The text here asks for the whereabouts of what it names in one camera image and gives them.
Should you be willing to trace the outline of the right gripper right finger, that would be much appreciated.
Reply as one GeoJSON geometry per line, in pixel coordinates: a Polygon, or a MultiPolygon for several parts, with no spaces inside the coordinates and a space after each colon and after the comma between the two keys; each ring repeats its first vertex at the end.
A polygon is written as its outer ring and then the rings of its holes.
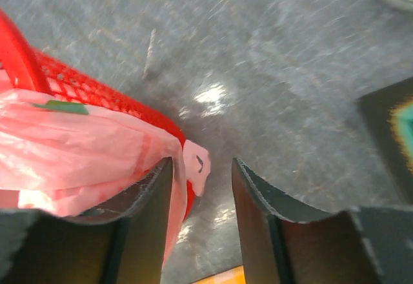
{"type": "Polygon", "coordinates": [[[239,159],[232,191],[247,283],[411,283],[412,208],[329,213],[274,187],[239,159]]]}

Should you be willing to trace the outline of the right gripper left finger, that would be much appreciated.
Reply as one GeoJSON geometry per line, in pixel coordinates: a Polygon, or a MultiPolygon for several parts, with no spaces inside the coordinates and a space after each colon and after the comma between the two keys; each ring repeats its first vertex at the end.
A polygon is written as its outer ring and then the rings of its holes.
{"type": "Polygon", "coordinates": [[[1,211],[2,283],[159,283],[172,160],[80,216],[1,211]]]}

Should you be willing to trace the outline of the pink plastic trash bag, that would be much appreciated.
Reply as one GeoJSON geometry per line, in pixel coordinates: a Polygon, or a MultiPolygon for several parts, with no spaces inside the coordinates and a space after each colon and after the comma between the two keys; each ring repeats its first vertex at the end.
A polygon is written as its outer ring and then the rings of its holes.
{"type": "Polygon", "coordinates": [[[156,163],[173,160],[164,256],[176,244],[187,208],[185,183],[202,195],[208,151],[137,117],[81,105],[52,110],[47,94],[12,87],[1,72],[1,206],[76,216],[130,187],[156,163]]]}

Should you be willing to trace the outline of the red mesh trash bin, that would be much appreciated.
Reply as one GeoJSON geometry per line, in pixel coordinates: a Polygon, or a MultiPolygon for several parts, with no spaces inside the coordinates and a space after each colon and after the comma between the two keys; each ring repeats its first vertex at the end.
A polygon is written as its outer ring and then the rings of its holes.
{"type": "MultiPolygon", "coordinates": [[[[158,111],[31,47],[5,14],[1,15],[2,71],[13,88],[49,95],[52,110],[78,113],[81,105],[103,107],[162,128],[180,142],[188,141],[179,127],[158,111]]],[[[184,220],[197,196],[190,182],[185,188],[188,205],[184,220]]]]}

